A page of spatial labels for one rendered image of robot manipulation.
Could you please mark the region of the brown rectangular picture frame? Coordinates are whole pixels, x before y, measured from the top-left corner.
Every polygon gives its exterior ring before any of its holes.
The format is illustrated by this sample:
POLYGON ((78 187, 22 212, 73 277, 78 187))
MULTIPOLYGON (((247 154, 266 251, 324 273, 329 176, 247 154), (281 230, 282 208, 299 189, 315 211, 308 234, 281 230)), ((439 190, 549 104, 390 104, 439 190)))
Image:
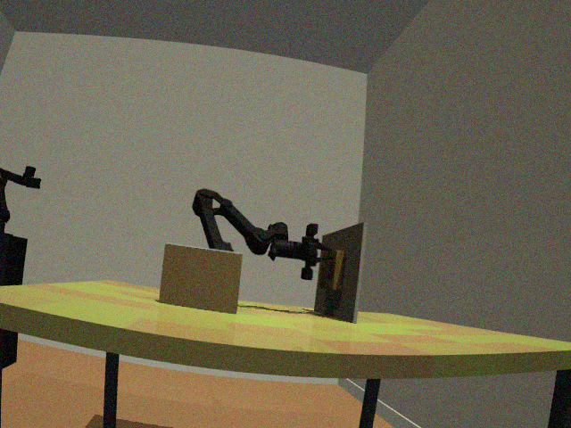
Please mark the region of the brown rectangular picture frame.
POLYGON ((322 261, 319 274, 319 288, 340 291, 343 273, 344 251, 330 251, 323 253, 323 257, 333 257, 322 261))

